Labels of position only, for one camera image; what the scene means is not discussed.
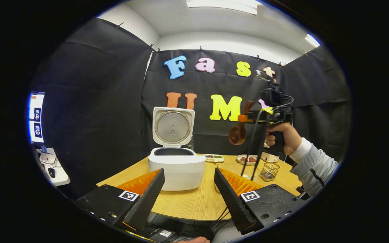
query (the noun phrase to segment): black backdrop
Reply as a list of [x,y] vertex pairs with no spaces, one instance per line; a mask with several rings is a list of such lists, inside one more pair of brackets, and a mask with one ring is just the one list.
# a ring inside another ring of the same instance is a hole
[[142,158],[140,98],[151,50],[106,20],[89,21],[42,64],[32,89],[44,90],[43,139],[71,182],[69,197]]
[[[60,186],[69,197],[89,192],[95,184],[146,157],[160,146],[152,138],[152,110],[166,106],[168,92],[179,92],[178,107],[186,107],[186,93],[195,93],[194,150],[198,153],[243,154],[249,142],[233,146],[228,131],[236,122],[210,120],[212,94],[225,102],[242,97],[259,109],[259,91],[266,82],[254,79],[255,70],[269,66],[287,94],[295,98],[294,126],[327,154],[340,160],[350,129],[350,96],[344,75],[321,46],[286,66],[243,54],[210,50],[153,52],[139,38],[105,20],[93,19],[58,47],[42,64],[33,89],[46,92],[43,134],[48,147],[71,178]],[[163,63],[185,55],[185,74],[170,80]],[[214,73],[195,68],[199,58],[215,60]],[[250,77],[236,73],[238,61],[248,62]],[[253,125],[247,125],[248,135]]]
[[[170,71],[163,63],[184,55],[184,75],[170,79]],[[208,57],[215,61],[213,73],[195,68],[199,58]],[[242,77],[236,73],[238,61],[250,64],[251,75]],[[145,77],[142,92],[142,142],[144,155],[159,146],[152,139],[152,112],[154,106],[166,106],[168,92],[179,92],[178,107],[185,108],[186,93],[195,93],[196,117],[193,128],[194,151],[204,154],[243,154],[249,141],[233,146],[228,140],[229,129],[235,121],[210,120],[213,111],[213,94],[222,95],[226,103],[231,97],[242,98],[241,110],[247,100],[255,101],[252,109],[259,109],[259,92],[266,88],[266,82],[254,78],[255,70],[271,67],[275,78],[295,99],[294,126],[300,134],[323,149],[327,154],[340,160],[347,146],[350,131],[350,93],[344,74],[338,64],[323,47],[315,48],[286,66],[267,60],[259,60],[243,54],[210,50],[171,50],[153,53]],[[253,125],[246,125],[251,136]],[[256,139],[259,140],[259,129]]]

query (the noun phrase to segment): small bowl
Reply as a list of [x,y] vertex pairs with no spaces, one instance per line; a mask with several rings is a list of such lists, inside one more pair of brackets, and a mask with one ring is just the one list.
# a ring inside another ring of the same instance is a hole
[[[242,158],[245,158],[246,156],[247,156],[247,154],[238,155],[238,156],[236,157],[236,161],[237,161],[238,163],[240,163],[240,164],[244,164],[245,162],[242,161],[241,159],[242,159]],[[253,157],[255,160],[258,158],[258,157],[255,156],[255,155],[249,155],[249,158],[248,158],[248,159],[250,160],[251,157]],[[253,162],[253,163],[247,162],[247,165],[254,165],[254,164],[256,164],[256,162]]]

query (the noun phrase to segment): table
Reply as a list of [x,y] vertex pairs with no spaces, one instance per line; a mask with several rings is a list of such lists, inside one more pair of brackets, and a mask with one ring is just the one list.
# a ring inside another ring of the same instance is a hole
[[[187,191],[161,191],[151,211],[168,217],[188,220],[217,220],[226,208],[226,204],[221,194],[215,189],[214,170],[219,166],[219,168],[241,174],[243,167],[242,164],[236,161],[235,155],[223,155],[223,157],[224,162],[222,163],[205,163],[204,177],[202,178],[201,186]],[[266,182],[260,177],[261,170],[264,166],[264,161],[261,160],[255,171],[255,178],[253,181],[262,186],[277,184],[293,195],[298,196],[300,193],[296,188],[301,186],[301,182],[296,175],[290,173],[292,166],[281,160],[276,163],[280,166],[280,169],[274,180]],[[244,174],[251,176],[254,167],[254,165],[247,165]],[[97,183],[97,186],[103,184],[119,186],[128,180],[140,177],[148,172],[150,171],[148,168],[148,157],[146,157],[129,168]],[[223,220],[225,219],[230,219],[230,214],[223,218]]]

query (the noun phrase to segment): computer screen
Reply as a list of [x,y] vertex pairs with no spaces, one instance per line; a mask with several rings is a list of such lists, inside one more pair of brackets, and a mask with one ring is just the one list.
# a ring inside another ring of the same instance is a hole
[[32,143],[44,143],[42,131],[42,106],[44,98],[45,93],[41,91],[31,92],[29,96],[28,127],[29,140]]

